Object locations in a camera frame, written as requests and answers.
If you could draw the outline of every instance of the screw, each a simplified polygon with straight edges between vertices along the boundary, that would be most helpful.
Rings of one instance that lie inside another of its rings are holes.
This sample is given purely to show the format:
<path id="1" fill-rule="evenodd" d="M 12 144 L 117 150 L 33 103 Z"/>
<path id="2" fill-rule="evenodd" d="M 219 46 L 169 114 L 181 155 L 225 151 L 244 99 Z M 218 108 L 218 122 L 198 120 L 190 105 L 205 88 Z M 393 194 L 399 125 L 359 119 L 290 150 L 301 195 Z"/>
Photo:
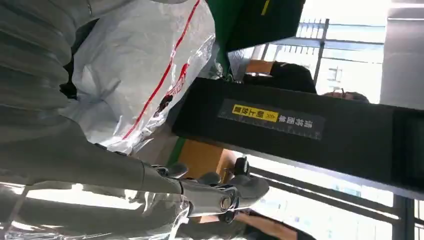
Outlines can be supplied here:
<path id="1" fill-rule="evenodd" d="M 230 208 L 230 206 L 231 206 L 231 200 L 230 200 L 230 198 L 228 198 L 228 197 L 224 197 L 224 198 L 221 200 L 221 210 L 225 211 L 225 210 L 227 210 L 228 208 Z"/>

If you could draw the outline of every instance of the black panel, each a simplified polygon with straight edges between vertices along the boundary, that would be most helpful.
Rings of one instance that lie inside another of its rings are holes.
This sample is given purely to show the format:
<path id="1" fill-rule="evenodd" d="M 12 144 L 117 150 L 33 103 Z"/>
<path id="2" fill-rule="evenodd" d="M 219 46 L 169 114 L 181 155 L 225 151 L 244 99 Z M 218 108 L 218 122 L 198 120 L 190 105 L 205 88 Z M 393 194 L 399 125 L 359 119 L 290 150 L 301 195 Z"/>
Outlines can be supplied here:
<path id="1" fill-rule="evenodd" d="M 322 137 L 311 139 L 218 117 L 225 99 L 320 116 L 325 119 Z M 422 112 L 416 110 L 198 78 L 173 130 L 216 145 L 424 192 L 424 186 L 416 183 L 423 176 L 420 119 Z"/>
<path id="2" fill-rule="evenodd" d="M 293 37 L 304 3 L 304 0 L 245 0 L 228 40 L 227 51 Z"/>

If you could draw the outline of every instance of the dark hair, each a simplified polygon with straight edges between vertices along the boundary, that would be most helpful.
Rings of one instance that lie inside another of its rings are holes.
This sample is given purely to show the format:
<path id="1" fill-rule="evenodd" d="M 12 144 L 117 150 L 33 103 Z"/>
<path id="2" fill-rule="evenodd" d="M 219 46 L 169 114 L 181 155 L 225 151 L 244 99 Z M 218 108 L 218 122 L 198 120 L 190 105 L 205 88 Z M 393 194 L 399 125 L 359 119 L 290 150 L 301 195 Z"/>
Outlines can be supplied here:
<path id="1" fill-rule="evenodd" d="M 352 95 L 353 96 L 353 100 L 360 101 L 360 102 L 363 102 L 363 103 L 370 103 L 370 101 L 368 100 L 368 98 L 366 96 L 360 94 L 359 92 L 348 91 L 346 93 Z"/>

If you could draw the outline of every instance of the sticker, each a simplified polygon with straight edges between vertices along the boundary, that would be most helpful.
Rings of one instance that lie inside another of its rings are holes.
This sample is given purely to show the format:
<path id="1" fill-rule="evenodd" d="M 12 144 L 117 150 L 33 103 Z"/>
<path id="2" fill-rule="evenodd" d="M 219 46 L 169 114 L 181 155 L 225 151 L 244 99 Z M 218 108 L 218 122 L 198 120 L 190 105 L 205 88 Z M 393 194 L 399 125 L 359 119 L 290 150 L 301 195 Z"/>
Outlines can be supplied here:
<path id="1" fill-rule="evenodd" d="M 266 0 L 265 5 L 263 6 L 263 9 L 262 9 L 262 12 L 260 13 L 260 15 L 265 16 L 265 14 L 267 13 L 269 4 L 270 4 L 270 0 Z"/>
<path id="2" fill-rule="evenodd" d="M 250 106 L 243 106 L 239 104 L 234 104 L 232 108 L 232 113 L 246 116 L 249 118 L 260 119 L 265 121 L 270 121 L 276 123 L 278 120 L 279 113 L 275 111 L 268 111 L 265 109 L 259 109 Z"/>
<path id="3" fill-rule="evenodd" d="M 322 116 L 233 99 L 224 100 L 218 117 L 315 140 L 323 137 L 325 124 Z"/>

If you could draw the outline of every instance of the yellow warning label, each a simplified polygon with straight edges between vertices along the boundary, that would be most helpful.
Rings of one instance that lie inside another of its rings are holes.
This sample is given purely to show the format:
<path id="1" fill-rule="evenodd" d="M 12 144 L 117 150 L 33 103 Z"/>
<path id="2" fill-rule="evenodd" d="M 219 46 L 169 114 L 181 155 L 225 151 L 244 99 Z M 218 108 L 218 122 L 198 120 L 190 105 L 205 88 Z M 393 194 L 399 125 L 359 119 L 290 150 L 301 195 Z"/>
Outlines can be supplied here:
<path id="1" fill-rule="evenodd" d="M 268 111 L 264 109 L 254 108 L 250 106 L 243 106 L 238 104 L 234 104 L 234 107 L 232 108 L 232 113 L 241 115 L 241 116 L 246 116 L 249 118 L 266 120 L 266 121 L 270 121 L 274 123 L 277 122 L 277 119 L 279 116 L 279 113 L 275 111 Z"/>

